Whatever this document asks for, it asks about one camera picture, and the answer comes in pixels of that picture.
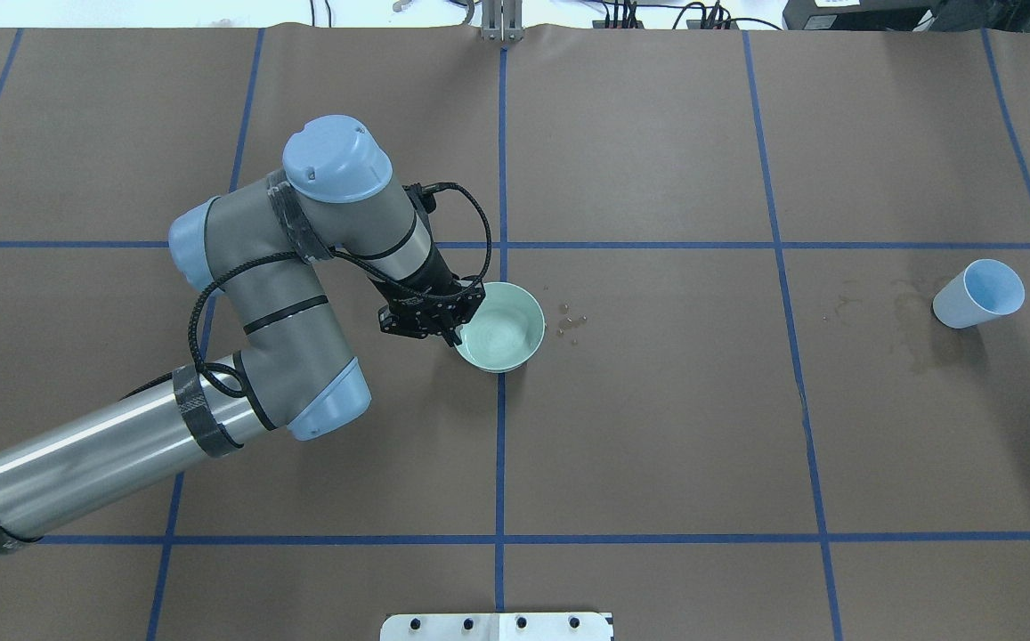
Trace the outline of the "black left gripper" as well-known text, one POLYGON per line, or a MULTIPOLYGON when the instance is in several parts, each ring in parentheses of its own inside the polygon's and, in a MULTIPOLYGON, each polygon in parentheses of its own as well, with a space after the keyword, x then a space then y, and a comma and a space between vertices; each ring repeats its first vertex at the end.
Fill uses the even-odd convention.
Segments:
POLYGON ((379 281, 377 292, 385 299, 377 312, 381 332, 410 339, 438 336, 450 348, 462 345, 461 328, 486 297, 485 286, 473 277, 459 279, 437 248, 412 275, 379 281))

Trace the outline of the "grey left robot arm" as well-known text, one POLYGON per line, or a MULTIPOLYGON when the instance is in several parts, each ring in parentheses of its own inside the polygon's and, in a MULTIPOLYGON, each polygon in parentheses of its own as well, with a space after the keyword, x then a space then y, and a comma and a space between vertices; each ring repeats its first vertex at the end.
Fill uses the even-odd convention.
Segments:
POLYGON ((0 450, 0 556, 258 435, 311 441, 372 401, 363 361, 320 278, 375 289, 377 331, 460 342, 495 258, 485 207, 460 183, 406 183, 351 115, 304 123, 269 174, 170 224, 193 289, 186 357, 119 401, 0 450))

